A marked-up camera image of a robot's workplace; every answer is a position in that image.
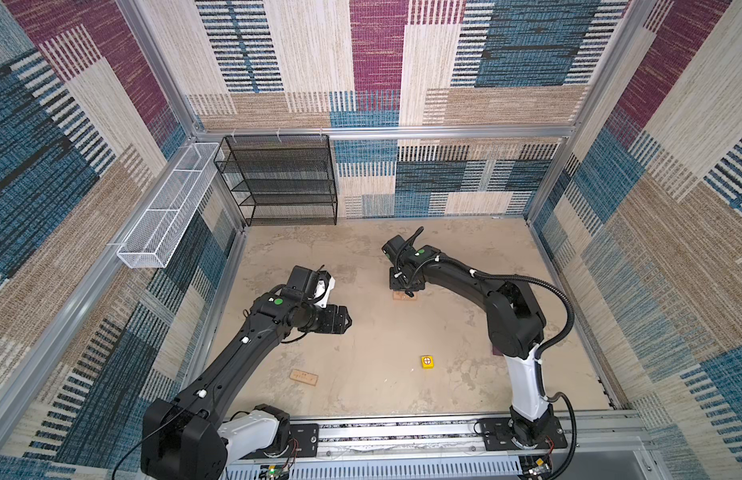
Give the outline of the plain wood block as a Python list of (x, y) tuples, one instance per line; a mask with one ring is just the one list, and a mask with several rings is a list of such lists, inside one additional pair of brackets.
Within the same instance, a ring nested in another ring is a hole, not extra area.
[(392, 298), (395, 301), (415, 301), (417, 299), (417, 295), (415, 293), (406, 293), (402, 291), (393, 291), (392, 292)]

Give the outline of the printed wood block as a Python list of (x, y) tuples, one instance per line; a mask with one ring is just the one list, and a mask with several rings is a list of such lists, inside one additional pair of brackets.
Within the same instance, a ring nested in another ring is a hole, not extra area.
[(317, 374), (299, 369), (292, 370), (289, 378), (295, 382), (309, 386), (316, 386), (319, 381), (319, 376)]

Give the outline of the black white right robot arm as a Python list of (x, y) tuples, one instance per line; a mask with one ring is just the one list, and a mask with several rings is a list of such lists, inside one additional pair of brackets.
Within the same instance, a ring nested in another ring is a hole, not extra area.
[(382, 251), (392, 262), (393, 291), (413, 293), (434, 284), (483, 309), (488, 338), (507, 362), (513, 440), (523, 447), (536, 446), (552, 413), (539, 387), (535, 360), (546, 319), (529, 284), (488, 278), (432, 246), (416, 248), (399, 235), (388, 240)]

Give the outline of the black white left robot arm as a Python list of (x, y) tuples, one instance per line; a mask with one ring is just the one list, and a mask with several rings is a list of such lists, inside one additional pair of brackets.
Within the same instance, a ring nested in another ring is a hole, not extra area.
[(294, 454), (290, 416), (266, 404), (225, 415), (257, 367), (292, 331), (342, 335), (352, 324), (344, 306), (329, 303), (335, 286), (324, 269), (296, 266), (285, 284), (259, 296), (219, 356), (170, 400), (155, 400), (143, 417), (140, 469), (153, 479), (220, 479), (249, 454)]

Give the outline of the yellow target cube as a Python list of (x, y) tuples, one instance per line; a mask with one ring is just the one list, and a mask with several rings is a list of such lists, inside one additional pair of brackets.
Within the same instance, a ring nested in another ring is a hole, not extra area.
[(421, 365), (423, 369), (429, 370), (434, 368), (434, 358), (426, 355), (421, 357)]

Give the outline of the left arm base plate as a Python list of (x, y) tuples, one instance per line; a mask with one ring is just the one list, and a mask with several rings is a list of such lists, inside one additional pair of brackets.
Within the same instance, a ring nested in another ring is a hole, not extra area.
[(318, 455), (320, 426), (318, 423), (292, 424), (287, 435), (285, 458), (315, 458)]

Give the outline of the aluminium mounting rail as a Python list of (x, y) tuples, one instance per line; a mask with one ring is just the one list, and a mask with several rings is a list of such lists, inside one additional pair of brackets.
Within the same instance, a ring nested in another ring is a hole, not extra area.
[(641, 421), (631, 413), (561, 413), (564, 450), (487, 451), (482, 418), (438, 415), (293, 419), (318, 423), (315, 458), (249, 454), (220, 479), (659, 479)]

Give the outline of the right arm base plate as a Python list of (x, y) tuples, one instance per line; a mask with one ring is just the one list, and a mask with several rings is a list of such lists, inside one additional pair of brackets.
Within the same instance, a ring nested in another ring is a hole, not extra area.
[(564, 450), (569, 447), (559, 419), (547, 416), (536, 421), (522, 417), (487, 417), (473, 424), (487, 451)]

